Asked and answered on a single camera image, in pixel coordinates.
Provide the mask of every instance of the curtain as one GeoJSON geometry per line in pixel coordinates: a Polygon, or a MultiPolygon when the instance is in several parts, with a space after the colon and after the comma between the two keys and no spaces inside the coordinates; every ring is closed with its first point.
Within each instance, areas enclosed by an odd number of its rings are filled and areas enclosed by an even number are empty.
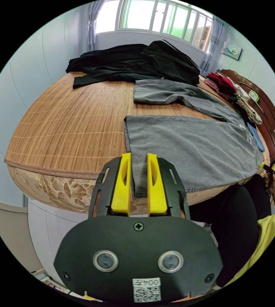
{"type": "Polygon", "coordinates": [[[94,51],[96,50],[96,20],[98,18],[99,12],[102,9],[105,0],[97,0],[90,3],[88,8],[88,31],[86,39],[86,50],[94,51]]]}
{"type": "Polygon", "coordinates": [[[208,54],[206,55],[204,61],[200,66],[200,75],[206,76],[213,58],[213,55],[217,49],[217,46],[225,33],[225,22],[218,18],[217,16],[213,16],[213,24],[212,24],[212,36],[210,49],[208,54]]]}

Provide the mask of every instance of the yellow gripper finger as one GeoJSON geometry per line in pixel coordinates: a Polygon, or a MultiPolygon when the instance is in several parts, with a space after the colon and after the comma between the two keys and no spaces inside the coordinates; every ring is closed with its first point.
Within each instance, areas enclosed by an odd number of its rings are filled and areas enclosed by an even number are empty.
{"type": "Polygon", "coordinates": [[[167,211],[167,202],[162,176],[156,154],[147,155],[148,179],[148,216],[164,214],[167,211]]]}
{"type": "Polygon", "coordinates": [[[114,213],[130,216],[131,153],[121,156],[111,209],[114,213]]]}

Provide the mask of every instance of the black pants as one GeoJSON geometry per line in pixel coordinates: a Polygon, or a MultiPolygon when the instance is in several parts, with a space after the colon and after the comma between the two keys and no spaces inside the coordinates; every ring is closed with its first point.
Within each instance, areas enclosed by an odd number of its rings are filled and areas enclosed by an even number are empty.
{"type": "Polygon", "coordinates": [[[189,207],[191,220],[211,224],[223,268],[216,284],[224,287],[249,260],[259,240],[257,221],[271,215],[264,179],[254,175],[219,195],[189,207]]]}

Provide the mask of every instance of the window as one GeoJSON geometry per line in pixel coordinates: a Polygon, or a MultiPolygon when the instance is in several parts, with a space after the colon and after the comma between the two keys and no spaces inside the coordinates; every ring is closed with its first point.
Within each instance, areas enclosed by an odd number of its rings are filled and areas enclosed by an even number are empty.
{"type": "Polygon", "coordinates": [[[178,0],[107,0],[96,33],[139,30],[171,35],[208,52],[213,15],[178,0]]]}

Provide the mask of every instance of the gray pants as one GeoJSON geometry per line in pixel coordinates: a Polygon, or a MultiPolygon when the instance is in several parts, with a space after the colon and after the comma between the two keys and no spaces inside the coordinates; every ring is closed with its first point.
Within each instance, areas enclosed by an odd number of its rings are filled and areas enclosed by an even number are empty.
{"type": "Polygon", "coordinates": [[[132,153],[135,197],[147,196],[147,153],[174,164],[186,192],[233,184],[257,172],[262,155],[235,111],[195,86],[136,81],[136,103],[163,105],[176,100],[220,121],[127,116],[124,129],[127,151],[132,153]]]}

